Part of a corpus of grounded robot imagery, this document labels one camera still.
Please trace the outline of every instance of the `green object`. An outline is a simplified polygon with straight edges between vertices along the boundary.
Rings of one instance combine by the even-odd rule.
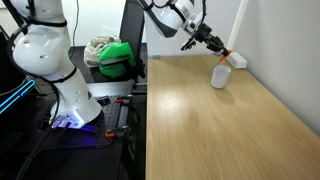
[[[134,59],[131,47],[127,42],[121,44],[115,42],[112,45],[105,47],[99,54],[99,60],[100,62],[108,61],[108,59],[114,59],[126,55],[130,55],[129,63],[131,67],[135,67],[136,61]],[[102,74],[111,78],[119,77],[127,72],[122,63],[109,66],[100,66],[99,69]]]

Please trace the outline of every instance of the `black cable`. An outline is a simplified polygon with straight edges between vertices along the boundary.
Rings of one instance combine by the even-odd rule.
[[[78,23],[79,23],[79,11],[80,11],[80,8],[79,8],[79,0],[77,0],[77,19],[76,19],[76,26],[74,27],[74,30],[73,30],[73,35],[72,35],[72,44],[73,44],[73,47],[72,47],[72,53],[71,53],[69,59],[72,59],[72,57],[73,57],[73,55],[74,55],[75,36],[76,36],[76,31],[77,31]]]
[[[206,11],[207,11],[206,0],[202,0],[202,19],[201,19],[200,25],[203,23],[207,15]]]
[[[154,6],[155,7],[157,7],[157,8],[159,8],[159,9],[162,9],[162,8],[165,8],[165,7],[167,7],[168,5],[168,3],[170,3],[170,2],[172,2],[173,0],[168,0],[164,5],[162,5],[162,6],[159,6],[159,5],[157,5],[153,0],[151,1],[153,4],[154,4]]]

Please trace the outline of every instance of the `white wall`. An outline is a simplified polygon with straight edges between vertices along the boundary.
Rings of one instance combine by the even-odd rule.
[[[157,4],[163,4],[167,0],[155,0]],[[213,35],[218,35],[227,45],[234,20],[239,8],[240,0],[207,0],[207,16],[205,23],[210,26]],[[195,0],[195,13],[202,11],[202,0]],[[146,38],[148,43],[148,55],[161,56],[177,56],[177,55],[199,55],[212,54],[212,51],[207,50],[204,43],[197,43],[191,50],[180,51],[184,42],[190,37],[183,32],[178,31],[173,38],[162,37],[150,18],[146,17]]]
[[[76,24],[76,0],[62,0],[68,21],[70,39]],[[85,46],[91,38],[103,35],[119,35],[125,0],[79,0],[79,25],[75,36],[76,46]],[[0,9],[0,24],[8,34],[17,25],[6,9]]]
[[[249,0],[234,51],[320,135],[319,9],[319,0]]]

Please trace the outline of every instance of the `blue light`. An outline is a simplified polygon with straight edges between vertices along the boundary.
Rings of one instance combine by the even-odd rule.
[[[11,101],[5,108],[3,108],[1,111],[0,111],[0,114],[5,111],[6,109],[8,109],[8,107],[11,106],[11,104],[13,104],[17,99],[19,99],[20,96],[17,96],[13,101]]]
[[[6,109],[8,109],[15,101],[17,101],[20,97],[22,97],[24,95],[24,93],[26,93],[31,87],[33,87],[35,85],[35,81],[34,80],[29,80],[25,85],[23,85],[21,88],[19,88],[15,93],[13,93],[7,100],[5,100],[3,103],[1,103],[0,108],[4,105],[6,105],[10,100],[12,100],[11,102],[9,102],[8,105],[6,105],[1,111],[0,114],[3,113]]]

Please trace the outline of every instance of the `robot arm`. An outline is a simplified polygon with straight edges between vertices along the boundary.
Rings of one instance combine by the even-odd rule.
[[[208,49],[220,52],[224,57],[230,54],[220,38],[210,34],[212,29],[203,23],[206,15],[205,0],[202,0],[203,12],[198,15],[193,13],[194,0],[168,0],[162,6],[158,6],[154,0],[138,0],[138,2],[164,37],[173,37],[179,28],[191,36],[181,50],[191,49],[198,41],[205,42]]]

